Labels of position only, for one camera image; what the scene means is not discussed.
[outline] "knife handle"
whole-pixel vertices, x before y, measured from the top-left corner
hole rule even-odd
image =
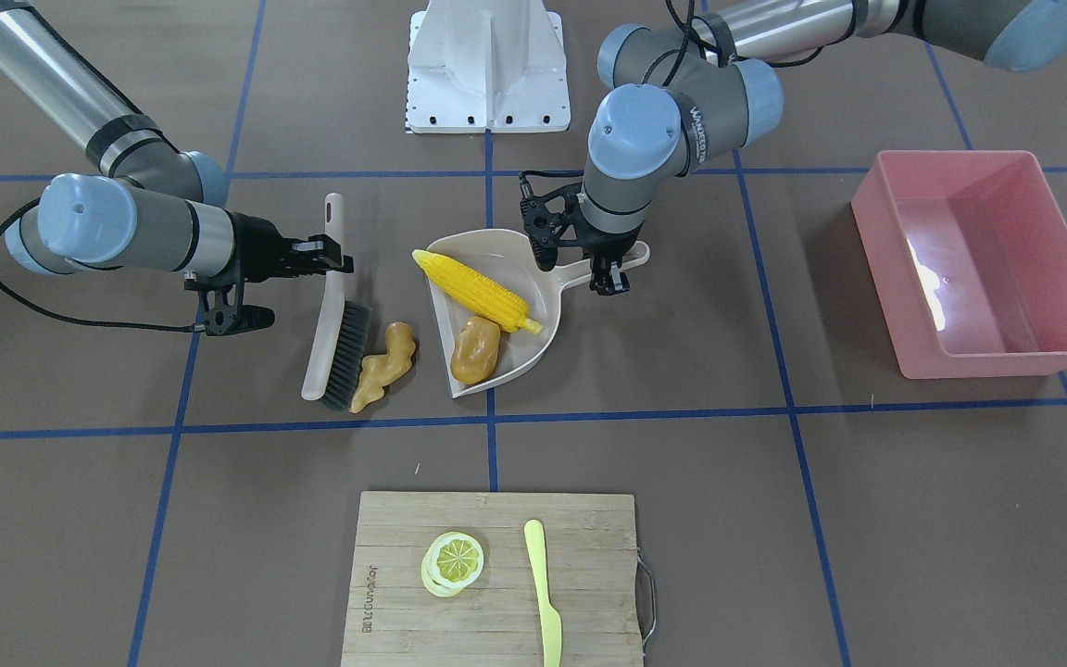
[[[530,569],[534,570],[534,590],[537,591],[538,604],[550,604],[551,583],[545,570],[545,528],[537,519],[530,519],[525,523],[525,551],[529,553]]]

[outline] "cutting board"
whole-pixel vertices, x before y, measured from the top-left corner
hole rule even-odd
[[[642,667],[636,623],[634,497],[365,491],[356,521],[343,667],[542,667],[523,527],[545,527],[563,667]],[[418,565],[461,530],[485,551],[480,577],[451,599]]]

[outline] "plastic knife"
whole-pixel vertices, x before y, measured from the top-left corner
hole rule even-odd
[[[545,528],[537,519],[525,523],[525,551],[529,553],[530,567],[534,569],[537,612],[542,620],[542,665],[558,667],[562,662],[562,616],[551,606],[551,581],[545,566]]]

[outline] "toy lemon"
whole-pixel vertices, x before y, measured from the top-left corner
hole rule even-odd
[[[483,547],[466,533],[444,533],[432,542],[418,568],[431,594],[452,597],[471,586],[483,570]]]

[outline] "blue joint cap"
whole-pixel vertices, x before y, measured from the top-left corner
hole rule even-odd
[[[200,174],[200,189],[204,193],[203,203],[211,207],[224,207],[225,201],[228,200],[228,181],[221,165],[198,150],[190,150],[184,155],[192,160],[195,173]]]
[[[620,26],[604,38],[604,44],[601,44],[595,68],[600,73],[600,80],[604,81],[607,88],[615,88],[615,60],[620,54],[623,43],[627,42],[630,35],[638,30],[648,30],[648,27],[642,25]]]
[[[600,102],[587,152],[611,178],[631,180],[660,169],[681,140],[682,113],[673,97],[656,85],[626,83]]]
[[[3,234],[5,240],[7,240],[7,252],[14,257],[14,260],[18,263],[18,266],[25,267],[25,269],[32,271],[32,273],[38,273],[43,275],[62,275],[55,273],[54,270],[44,269],[43,265],[35,261],[35,257],[31,256],[31,253],[27,252],[27,247],[22,244],[22,232],[18,231],[18,225],[20,221],[16,220],[7,227],[7,232]]]
[[[745,146],[776,130],[784,115],[784,89],[780,77],[763,60],[738,60],[735,66],[744,77],[748,102],[748,138]]]
[[[134,197],[105,176],[64,173],[38,198],[38,239],[57,255],[106,263],[126,250],[139,227]]]
[[[1034,72],[1067,51],[1067,0],[1033,0],[986,51],[990,67]]]

